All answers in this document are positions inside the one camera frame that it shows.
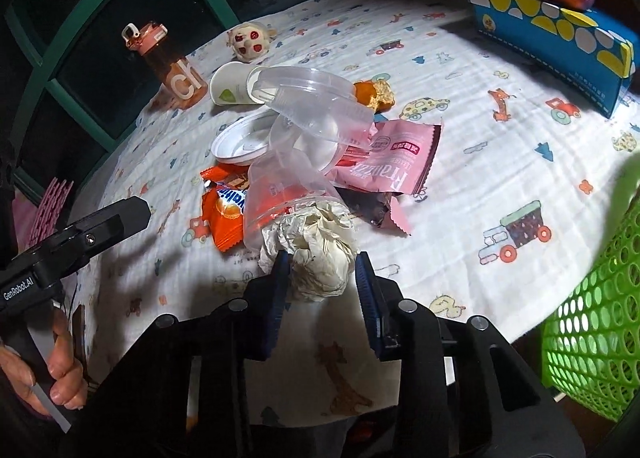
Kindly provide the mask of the person's left hand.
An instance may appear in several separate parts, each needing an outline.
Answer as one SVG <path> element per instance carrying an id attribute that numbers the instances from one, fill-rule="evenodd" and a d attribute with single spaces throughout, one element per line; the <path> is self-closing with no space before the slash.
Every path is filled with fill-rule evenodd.
<path id="1" fill-rule="evenodd" d="M 84 379 L 84 368 L 74 356 L 67 318 L 59 308 L 53 311 L 52 332 L 54 346 L 48 358 L 48 370 L 55 382 L 50 389 L 50 398 L 53 404 L 66 409 L 81 409 L 86 404 L 88 384 Z M 46 407 L 32 392 L 32 387 L 36 383 L 32 369 L 18 356 L 17 352 L 4 345 L 1 345 L 1 370 L 20 400 L 39 415 L 49 415 Z"/>

